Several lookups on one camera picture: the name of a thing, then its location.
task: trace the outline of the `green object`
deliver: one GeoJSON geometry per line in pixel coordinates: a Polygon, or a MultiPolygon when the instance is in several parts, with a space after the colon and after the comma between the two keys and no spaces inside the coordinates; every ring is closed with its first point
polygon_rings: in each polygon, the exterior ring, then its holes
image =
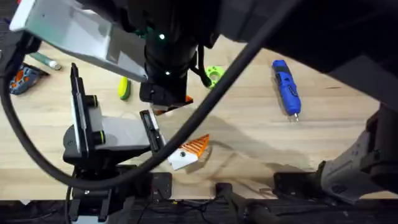
{"type": "Polygon", "coordinates": [[[219,66],[209,66],[206,68],[206,75],[211,80],[211,85],[207,88],[212,89],[218,80],[224,75],[224,69],[219,66]]]}
{"type": "Polygon", "coordinates": [[[52,60],[51,58],[49,58],[43,54],[40,54],[38,52],[31,53],[29,55],[32,58],[42,62],[43,64],[45,64],[46,66],[48,66],[54,70],[60,70],[62,68],[62,66],[58,62],[56,62],[56,61],[52,60]]]}
{"type": "Polygon", "coordinates": [[[127,100],[130,97],[131,81],[126,77],[122,77],[119,82],[118,94],[120,100],[127,100]]]}

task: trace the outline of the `screwdriver handle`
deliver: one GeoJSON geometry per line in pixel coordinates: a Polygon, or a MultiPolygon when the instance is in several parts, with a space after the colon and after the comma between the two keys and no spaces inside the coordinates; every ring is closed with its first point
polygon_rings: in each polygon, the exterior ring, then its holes
{"type": "Polygon", "coordinates": [[[275,60],[272,63],[272,69],[286,113],[289,116],[294,115],[298,120],[298,114],[301,112],[301,101],[292,73],[284,60],[275,60]]]}

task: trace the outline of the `yellow object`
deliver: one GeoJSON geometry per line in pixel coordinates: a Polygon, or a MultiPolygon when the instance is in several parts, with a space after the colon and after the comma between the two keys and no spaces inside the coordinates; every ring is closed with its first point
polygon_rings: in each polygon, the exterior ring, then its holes
{"type": "Polygon", "coordinates": [[[131,81],[122,77],[119,82],[118,94],[121,100],[127,100],[130,97],[131,81]]]}

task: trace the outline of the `black mount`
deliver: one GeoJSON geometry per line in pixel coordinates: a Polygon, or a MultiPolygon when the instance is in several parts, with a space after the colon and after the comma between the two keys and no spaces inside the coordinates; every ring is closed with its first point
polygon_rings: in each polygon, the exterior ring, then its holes
{"type": "MultiPolygon", "coordinates": [[[[147,131],[150,146],[120,151],[96,149],[104,144],[103,131],[91,129],[92,118],[89,109],[98,106],[96,96],[85,94],[83,80],[73,63],[71,70],[72,95],[75,124],[70,126],[63,138],[65,152],[63,160],[75,166],[75,177],[82,180],[105,180],[117,177],[135,165],[118,165],[128,159],[151,151],[156,153],[163,142],[159,130],[154,128],[148,111],[141,111],[142,122],[147,131]]],[[[111,189],[85,190],[74,188],[69,216],[74,222],[108,222],[115,218],[118,223],[127,221],[132,205],[136,200],[162,200],[171,197],[172,175],[167,172],[147,173],[111,189]]]]}

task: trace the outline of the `blue screwdriver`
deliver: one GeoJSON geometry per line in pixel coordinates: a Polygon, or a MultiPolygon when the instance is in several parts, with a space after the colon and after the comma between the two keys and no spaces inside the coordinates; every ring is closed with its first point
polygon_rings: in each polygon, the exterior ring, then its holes
{"type": "Polygon", "coordinates": [[[286,113],[289,116],[294,116],[296,121],[299,121],[301,101],[292,73],[284,60],[275,60],[272,63],[272,69],[275,73],[279,93],[282,97],[286,113]]]}

